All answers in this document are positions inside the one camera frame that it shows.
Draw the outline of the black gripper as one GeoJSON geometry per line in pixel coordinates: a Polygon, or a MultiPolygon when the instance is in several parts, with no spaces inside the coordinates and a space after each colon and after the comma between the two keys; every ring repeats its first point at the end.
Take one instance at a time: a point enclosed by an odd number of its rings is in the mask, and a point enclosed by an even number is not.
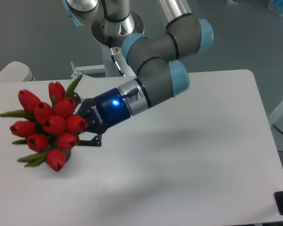
{"type": "MultiPolygon", "coordinates": [[[[76,105],[81,103],[81,98],[76,92],[73,93],[72,99],[76,105]]],[[[76,114],[87,122],[85,131],[97,134],[91,140],[82,140],[78,135],[78,146],[102,146],[102,134],[108,128],[131,117],[117,88],[85,99],[76,114]]]]}

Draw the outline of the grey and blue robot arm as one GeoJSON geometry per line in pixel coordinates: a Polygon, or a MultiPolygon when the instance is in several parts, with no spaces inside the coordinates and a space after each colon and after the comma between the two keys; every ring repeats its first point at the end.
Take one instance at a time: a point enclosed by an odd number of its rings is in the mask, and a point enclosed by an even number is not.
{"type": "Polygon", "coordinates": [[[212,27],[207,20],[196,19],[185,0],[157,0],[155,4],[166,31],[150,39],[127,0],[63,1],[75,25],[92,24],[94,38],[110,50],[120,75],[134,76],[117,88],[82,100],[77,113],[95,137],[78,140],[79,145],[100,146],[108,128],[188,89],[190,77],[180,59],[210,47],[212,27]]]}

